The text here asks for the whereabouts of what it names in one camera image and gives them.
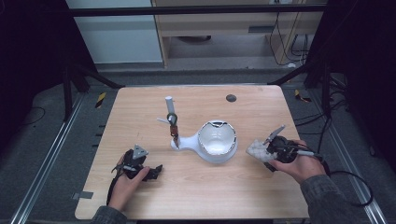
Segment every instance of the right hand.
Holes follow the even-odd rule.
[[[293,140],[301,146],[306,146],[306,142],[302,140]],[[323,165],[314,157],[297,155],[296,159],[291,163],[283,163],[280,161],[268,161],[278,171],[291,175],[299,184],[302,184],[307,178],[315,175],[326,175]]]

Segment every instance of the wooden table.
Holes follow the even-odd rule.
[[[229,103],[228,94],[237,100]],[[226,163],[212,164],[193,151],[174,151],[166,118],[172,96],[179,134],[194,135],[207,121],[222,119],[236,131],[238,149]],[[148,151],[144,165],[163,164],[157,180],[143,182],[124,214],[129,219],[234,219],[308,217],[299,185],[288,175],[272,173],[246,153],[285,124],[281,135],[298,139],[278,86],[174,86],[124,88],[118,93],[76,217],[90,219],[106,204],[108,186],[120,156],[138,144]]]

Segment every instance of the white stick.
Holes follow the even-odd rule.
[[[165,101],[166,101],[166,106],[168,107],[168,113],[175,114],[175,108],[173,106],[172,96],[166,96]]]

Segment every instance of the aluminum rail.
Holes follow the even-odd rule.
[[[58,157],[59,152],[61,151],[62,145],[64,144],[64,140],[68,135],[75,119],[78,114],[78,111],[81,107],[81,103],[84,99],[84,94],[79,93],[78,97],[74,104],[74,111],[71,114],[69,120],[64,122],[58,135],[55,137],[55,140],[52,143],[52,146],[47,154],[46,159],[44,159],[40,169],[38,170],[35,180],[33,181],[32,185],[28,189],[27,193],[25,194],[23,201],[21,202],[20,206],[18,207],[17,211],[14,213],[10,223],[25,223],[27,218],[29,217],[30,212],[32,211],[33,206],[35,205],[35,201],[38,198],[41,190],[46,183],[47,177],[50,174],[53,164]]]
[[[189,7],[114,7],[114,8],[71,8],[43,10],[45,15],[72,17],[99,16],[142,16],[175,14],[214,14],[214,13],[259,13],[259,12],[316,12],[340,9],[341,6],[327,4],[287,4],[287,5],[228,5],[228,6],[189,6]]]
[[[317,108],[319,111],[322,111],[321,106],[320,106],[320,96],[319,93],[316,92],[315,90],[311,91],[312,92],[312,100],[316,104]],[[343,164],[343,167],[346,169],[346,171],[349,171],[355,175],[362,176],[361,172],[358,169],[358,166],[355,164],[355,162],[352,160],[350,157],[349,153],[347,152],[347,148],[343,143],[343,140],[341,139],[340,135],[337,132],[337,129],[334,127],[334,125],[331,125],[329,128],[329,134],[331,136],[331,139],[334,143],[334,148],[335,151],[338,154],[339,159],[341,160],[341,163]],[[361,182],[358,181],[357,178],[350,177],[349,178],[351,181],[351,184],[358,195],[361,203],[365,203],[368,201],[370,198],[370,192],[366,188],[366,186]],[[383,223],[388,223],[384,217],[384,214],[381,211],[381,208],[379,207],[378,203],[376,202],[375,198],[373,198],[373,201],[364,207],[364,210],[367,214],[367,217],[370,218],[370,221],[375,224],[383,224]]]

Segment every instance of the black metal frame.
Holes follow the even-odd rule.
[[[115,7],[115,8],[74,8],[69,10],[49,10],[46,14],[72,17],[98,16],[141,16],[213,13],[259,13],[259,12],[314,12],[339,9],[327,4],[289,5],[228,5],[228,6],[188,6],[188,7]]]
[[[339,11],[343,8],[342,5],[328,5],[328,4],[289,4],[289,5],[230,5],[230,6],[187,6],[187,7],[117,7],[117,8],[78,8],[68,10],[43,10],[44,15],[56,15],[56,16],[67,16],[67,17],[103,17],[103,16],[141,16],[141,15],[176,15],[176,14],[214,14],[214,13],[269,13],[269,12],[330,12]],[[313,60],[308,60],[306,64],[295,69],[284,77],[268,83],[268,85],[281,85],[293,77],[300,75],[303,72],[307,72],[314,65],[321,63],[322,58],[317,57]],[[83,73],[92,75],[92,72],[83,69]],[[99,81],[109,85],[112,88],[122,87],[121,85],[112,83],[111,81],[100,77],[98,74],[94,76]],[[68,82],[67,75],[64,76],[64,82]],[[70,85],[65,84],[65,88],[69,89]],[[70,96],[65,96],[66,107],[71,105]],[[65,119],[70,114],[70,108],[66,108]]]

